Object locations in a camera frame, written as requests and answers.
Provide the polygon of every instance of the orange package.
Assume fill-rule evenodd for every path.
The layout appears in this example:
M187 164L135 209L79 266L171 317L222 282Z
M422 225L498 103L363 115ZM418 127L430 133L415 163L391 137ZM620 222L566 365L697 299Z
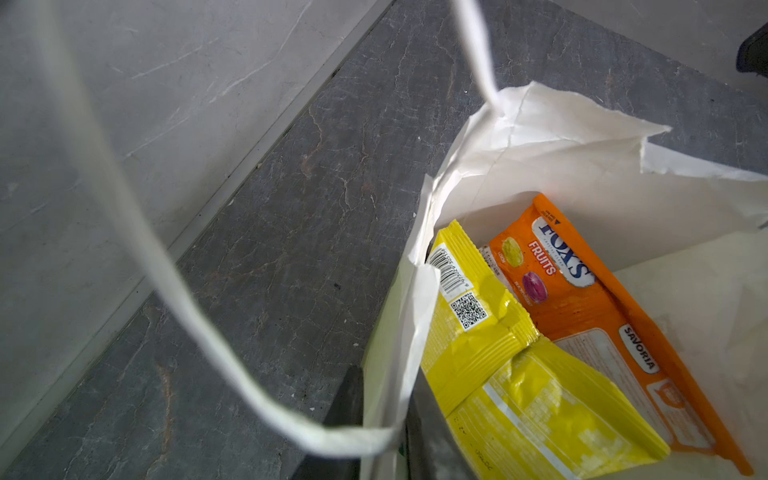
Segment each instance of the orange package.
M611 379L672 450L753 474L664 334L547 197L480 251L539 331Z

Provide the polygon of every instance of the white cord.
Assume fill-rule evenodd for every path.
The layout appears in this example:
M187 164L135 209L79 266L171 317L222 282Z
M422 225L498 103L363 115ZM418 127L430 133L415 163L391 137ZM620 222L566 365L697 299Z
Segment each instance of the white cord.
M141 212L104 136L75 67L51 0L29 0L43 76L71 159L134 259L208 361L271 428L303 450L329 458L376 455L396 445L402 426L329 428L269 397L206 318L164 245Z
M482 10L476 0L451 0L453 17L462 41L464 55L477 82L480 95L497 114L502 114L496 77L493 73L491 43L488 40L488 28L482 16Z

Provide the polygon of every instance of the white paper bag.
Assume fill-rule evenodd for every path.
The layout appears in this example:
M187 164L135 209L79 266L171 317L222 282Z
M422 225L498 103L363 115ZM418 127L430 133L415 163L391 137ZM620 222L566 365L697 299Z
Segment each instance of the white paper bag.
M647 144L668 127L579 94L531 83L500 91L498 103L503 115L488 104L472 115L435 179L425 179L366 351L364 426L405 416L403 390L412 386L432 315L432 308L412 307L414 295L437 290L436 276L419 277L434 233L458 219L482 245L544 193L683 348L689 370L760 472L768 447L768 433L757 428L768 419L768 354L758 340L768 340L768 235L757 227L768 220L768 177ZM419 338L406 345L404 331ZM396 459L364 461L361 478L391 478ZM691 462L706 467L692 472ZM650 468L738 475L730 462L705 455L673 455Z

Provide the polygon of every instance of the baseboard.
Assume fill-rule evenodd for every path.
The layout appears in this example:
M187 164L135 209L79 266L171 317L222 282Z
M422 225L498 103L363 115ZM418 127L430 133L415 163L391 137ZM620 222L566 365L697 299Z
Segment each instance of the baseboard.
M171 256L178 260L203 232L216 214L234 195L237 188L245 181L250 172L265 158L280 136L304 111L315 98L323 85L331 78L333 72L346 60L354 48L365 38L378 20L386 13L393 0L377 0L360 22L342 40L339 47L330 55L328 60L314 74L306 86L291 101L275 123L259 139L248 155L240 162L232 174L224 181L216 193L208 200L198 215L182 230L181 234L168 247ZM13 433L0 446L0 474L3 473L24 447L30 442L35 433L51 417L56 407L63 402L81 381L85 373L101 357L101 354L117 338L118 334L131 320L136 311L152 294L153 287L149 281L136 276L134 282L127 282L127 287L118 295L122 298L114 311L108 316L104 325L98 330L75 360L67 366L64 372L45 392L30 412L17 425Z

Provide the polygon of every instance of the yellow package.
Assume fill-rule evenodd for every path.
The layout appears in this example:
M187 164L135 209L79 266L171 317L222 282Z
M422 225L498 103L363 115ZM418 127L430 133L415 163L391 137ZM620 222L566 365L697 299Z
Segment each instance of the yellow package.
M438 232L428 263L440 294L422 369L444 415L539 333L455 220Z
M428 262L441 294L422 369L479 478L592 478L669 455L616 385L541 336L457 222Z
M544 336L447 420L483 480L593 478L670 453L616 385Z

